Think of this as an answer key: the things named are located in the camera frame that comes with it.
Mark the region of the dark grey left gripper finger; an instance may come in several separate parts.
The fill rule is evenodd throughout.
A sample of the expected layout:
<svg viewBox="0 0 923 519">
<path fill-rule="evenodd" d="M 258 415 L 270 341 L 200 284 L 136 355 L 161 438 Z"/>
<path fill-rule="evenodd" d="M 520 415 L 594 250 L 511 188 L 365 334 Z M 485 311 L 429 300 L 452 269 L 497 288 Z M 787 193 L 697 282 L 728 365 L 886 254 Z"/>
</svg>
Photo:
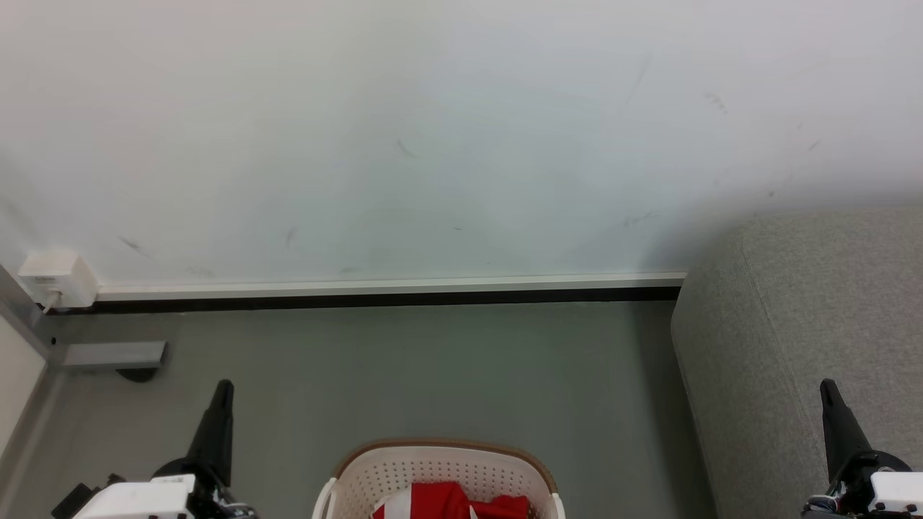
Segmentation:
<svg viewBox="0 0 923 519">
<path fill-rule="evenodd" d="M 233 473 L 234 384 L 220 380 L 211 400 L 212 440 L 216 446 L 212 466 L 221 482 L 231 484 Z"/>
<path fill-rule="evenodd" d="M 214 454 L 215 446 L 216 444 L 214 440 L 212 440 L 212 411 L 210 403 L 199 421 L 195 436 L 187 451 L 187 457 L 207 464 L 207 466 L 210 466 L 211 469 L 215 471 L 212 466 L 212 454 Z"/>
</svg>

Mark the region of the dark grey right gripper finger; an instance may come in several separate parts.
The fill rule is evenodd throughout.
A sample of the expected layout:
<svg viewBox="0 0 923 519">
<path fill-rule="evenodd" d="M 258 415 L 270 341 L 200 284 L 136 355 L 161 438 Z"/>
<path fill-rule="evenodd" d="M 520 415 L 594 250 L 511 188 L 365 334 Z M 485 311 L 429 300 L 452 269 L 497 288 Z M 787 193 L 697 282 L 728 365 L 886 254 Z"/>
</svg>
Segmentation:
<svg viewBox="0 0 923 519">
<path fill-rule="evenodd" d="M 828 480 L 833 482 L 849 456 L 847 415 L 850 411 L 834 380 L 820 383 L 822 431 Z"/>
<path fill-rule="evenodd" d="M 850 440 L 850 447 L 848 450 L 849 456 L 847 457 L 847 460 L 845 460 L 845 463 L 843 464 L 843 466 L 851 459 L 851 457 L 856 456 L 856 453 L 862 453 L 863 451 L 871 450 L 871 446 L 868 443 L 868 440 L 866 438 L 866 435 L 864 434 L 864 431 L 862 430 L 862 427 L 860 426 L 860 424 L 858 424 L 857 418 L 854 415 L 851 408 L 849 409 L 850 411 L 848 412 L 848 415 L 847 415 L 847 420 L 848 420 L 847 425 L 850 426 L 849 433 L 848 433 L 848 439 Z"/>
</svg>

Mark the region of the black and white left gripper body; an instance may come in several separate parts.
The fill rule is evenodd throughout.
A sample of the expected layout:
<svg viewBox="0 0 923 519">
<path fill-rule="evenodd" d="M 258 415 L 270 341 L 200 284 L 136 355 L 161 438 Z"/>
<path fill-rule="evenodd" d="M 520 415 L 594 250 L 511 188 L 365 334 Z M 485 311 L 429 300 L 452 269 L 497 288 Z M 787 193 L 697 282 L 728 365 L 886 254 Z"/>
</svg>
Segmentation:
<svg viewBox="0 0 923 519">
<path fill-rule="evenodd" d="M 73 518 L 256 518 L 235 499 L 220 473 L 206 462 L 181 458 L 148 481 L 112 483 L 89 498 Z"/>
</svg>

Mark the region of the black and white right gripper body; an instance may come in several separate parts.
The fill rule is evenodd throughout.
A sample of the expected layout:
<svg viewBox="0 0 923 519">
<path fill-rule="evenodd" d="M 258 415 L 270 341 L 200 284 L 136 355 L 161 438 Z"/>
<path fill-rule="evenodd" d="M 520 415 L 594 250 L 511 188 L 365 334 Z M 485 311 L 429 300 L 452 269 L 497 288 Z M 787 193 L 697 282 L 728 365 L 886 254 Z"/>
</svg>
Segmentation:
<svg viewBox="0 0 923 519">
<path fill-rule="evenodd" d="M 833 483 L 840 515 L 919 515 L 922 473 L 884 451 L 860 451 Z"/>
</svg>

